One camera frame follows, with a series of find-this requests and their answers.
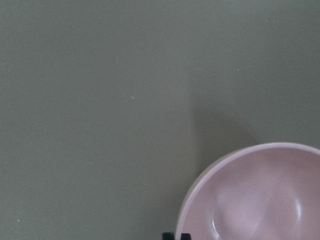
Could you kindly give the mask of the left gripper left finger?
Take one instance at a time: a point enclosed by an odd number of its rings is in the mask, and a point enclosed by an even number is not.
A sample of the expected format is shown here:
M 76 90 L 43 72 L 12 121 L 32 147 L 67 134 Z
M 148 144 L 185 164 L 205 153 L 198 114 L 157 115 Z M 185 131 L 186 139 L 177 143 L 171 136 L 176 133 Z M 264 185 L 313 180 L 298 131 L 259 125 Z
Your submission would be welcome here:
M 163 232 L 161 237 L 162 237 L 162 240 L 174 240 L 174 233 L 173 232 Z

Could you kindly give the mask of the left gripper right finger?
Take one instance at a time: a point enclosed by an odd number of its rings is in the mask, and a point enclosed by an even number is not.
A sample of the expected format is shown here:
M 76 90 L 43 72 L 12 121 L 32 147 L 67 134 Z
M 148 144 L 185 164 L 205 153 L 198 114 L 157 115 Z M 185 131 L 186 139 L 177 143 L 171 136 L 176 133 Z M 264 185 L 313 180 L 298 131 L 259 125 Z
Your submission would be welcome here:
M 180 240 L 191 240 L 191 235 L 189 233 L 182 233 Z

